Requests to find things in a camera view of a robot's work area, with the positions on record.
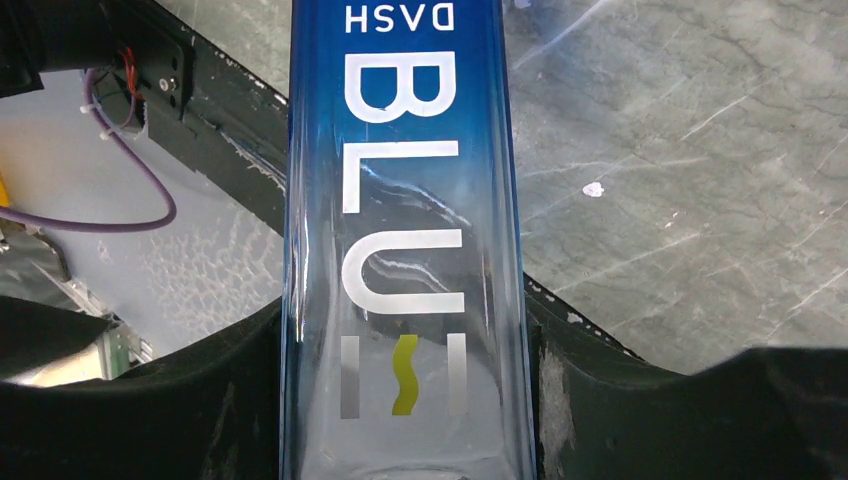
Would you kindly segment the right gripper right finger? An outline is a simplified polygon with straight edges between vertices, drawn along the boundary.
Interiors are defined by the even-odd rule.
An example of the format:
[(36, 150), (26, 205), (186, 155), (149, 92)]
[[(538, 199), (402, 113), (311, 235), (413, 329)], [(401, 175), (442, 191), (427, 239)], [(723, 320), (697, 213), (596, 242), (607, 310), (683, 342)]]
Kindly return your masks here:
[(652, 365), (526, 282), (543, 479), (843, 479), (847, 353), (757, 347), (693, 375)]

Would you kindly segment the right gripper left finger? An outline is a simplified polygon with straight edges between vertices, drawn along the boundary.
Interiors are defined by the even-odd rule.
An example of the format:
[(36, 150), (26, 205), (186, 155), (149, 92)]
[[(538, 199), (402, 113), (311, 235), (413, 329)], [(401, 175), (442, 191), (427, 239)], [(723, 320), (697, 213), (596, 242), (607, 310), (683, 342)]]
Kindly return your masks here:
[(1, 386), (5, 479), (275, 479), (281, 303), (113, 380)]

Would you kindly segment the clear blue labelled bottle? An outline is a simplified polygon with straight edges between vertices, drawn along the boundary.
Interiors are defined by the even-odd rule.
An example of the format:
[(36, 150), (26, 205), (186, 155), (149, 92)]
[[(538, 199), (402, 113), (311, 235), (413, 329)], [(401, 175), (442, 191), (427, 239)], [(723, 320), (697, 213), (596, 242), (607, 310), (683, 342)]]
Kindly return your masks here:
[(533, 479), (498, 1), (296, 1), (284, 479)]

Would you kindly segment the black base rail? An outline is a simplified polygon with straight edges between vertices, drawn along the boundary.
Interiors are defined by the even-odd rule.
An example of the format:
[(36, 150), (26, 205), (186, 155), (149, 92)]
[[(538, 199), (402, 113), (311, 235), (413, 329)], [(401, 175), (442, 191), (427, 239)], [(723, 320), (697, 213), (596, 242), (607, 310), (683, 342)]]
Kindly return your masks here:
[(1, 93), (84, 73), (106, 138), (145, 132), (276, 232), (284, 229), (288, 103), (154, 1), (5, 1)]

